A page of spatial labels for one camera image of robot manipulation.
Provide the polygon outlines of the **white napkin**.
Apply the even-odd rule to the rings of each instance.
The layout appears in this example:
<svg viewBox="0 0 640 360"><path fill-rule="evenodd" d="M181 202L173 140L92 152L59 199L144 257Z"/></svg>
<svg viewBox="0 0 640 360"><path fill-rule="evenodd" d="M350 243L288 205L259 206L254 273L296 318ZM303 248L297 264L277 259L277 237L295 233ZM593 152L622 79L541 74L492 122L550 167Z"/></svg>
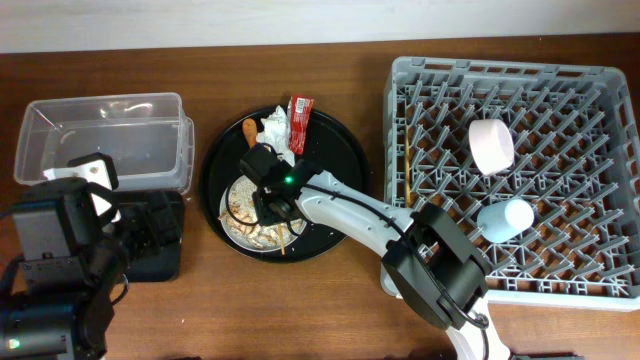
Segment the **white napkin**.
<svg viewBox="0 0 640 360"><path fill-rule="evenodd" d="M295 165L295 155L289 148L290 126L286 112L281 106L268 117L260 120L263 129L258 132L256 140L271 145L281 160Z"/></svg>

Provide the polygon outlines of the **red snack wrapper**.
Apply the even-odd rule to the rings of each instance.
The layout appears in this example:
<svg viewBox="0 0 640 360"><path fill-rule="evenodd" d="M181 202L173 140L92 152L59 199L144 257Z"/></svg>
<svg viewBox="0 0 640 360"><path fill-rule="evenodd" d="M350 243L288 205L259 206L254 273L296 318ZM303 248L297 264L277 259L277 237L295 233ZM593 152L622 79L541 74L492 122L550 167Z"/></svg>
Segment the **red snack wrapper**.
<svg viewBox="0 0 640 360"><path fill-rule="evenodd" d="M289 149L302 155L306 142L306 132L313 109L312 98L294 95L290 98L287 115L289 118Z"/></svg>

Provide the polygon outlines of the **light blue cup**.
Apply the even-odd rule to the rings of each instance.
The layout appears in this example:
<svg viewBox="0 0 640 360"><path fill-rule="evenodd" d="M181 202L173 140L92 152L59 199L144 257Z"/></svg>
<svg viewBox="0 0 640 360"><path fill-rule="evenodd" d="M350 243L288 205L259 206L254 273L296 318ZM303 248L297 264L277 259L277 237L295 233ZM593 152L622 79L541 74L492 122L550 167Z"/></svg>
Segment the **light blue cup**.
<svg viewBox="0 0 640 360"><path fill-rule="evenodd" d="M516 237L533 222L533 208L520 198L491 204L482 208L477 216L482 236L492 243L504 243Z"/></svg>

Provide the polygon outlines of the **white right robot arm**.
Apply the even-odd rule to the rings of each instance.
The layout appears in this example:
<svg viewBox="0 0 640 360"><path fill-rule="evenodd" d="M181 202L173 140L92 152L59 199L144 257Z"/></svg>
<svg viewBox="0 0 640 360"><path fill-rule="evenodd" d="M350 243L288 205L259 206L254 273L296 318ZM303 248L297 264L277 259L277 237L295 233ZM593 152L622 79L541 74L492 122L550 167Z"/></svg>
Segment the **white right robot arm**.
<svg viewBox="0 0 640 360"><path fill-rule="evenodd" d="M257 186L272 220L324 225L379 255L382 285L444 330L458 358L511 358L485 298L491 266L442 208L427 204L414 211L383 203L307 161L244 160L240 169Z"/></svg>

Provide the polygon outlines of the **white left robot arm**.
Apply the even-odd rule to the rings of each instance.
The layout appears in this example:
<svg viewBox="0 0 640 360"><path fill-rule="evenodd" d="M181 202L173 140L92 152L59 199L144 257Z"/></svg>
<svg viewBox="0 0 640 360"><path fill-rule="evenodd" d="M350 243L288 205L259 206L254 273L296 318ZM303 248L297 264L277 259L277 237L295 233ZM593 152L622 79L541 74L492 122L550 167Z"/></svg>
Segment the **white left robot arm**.
<svg viewBox="0 0 640 360"><path fill-rule="evenodd" d="M101 359L131 263L182 238L178 192L115 193L78 177L42 182L10 210L22 252L1 277L4 359Z"/></svg>

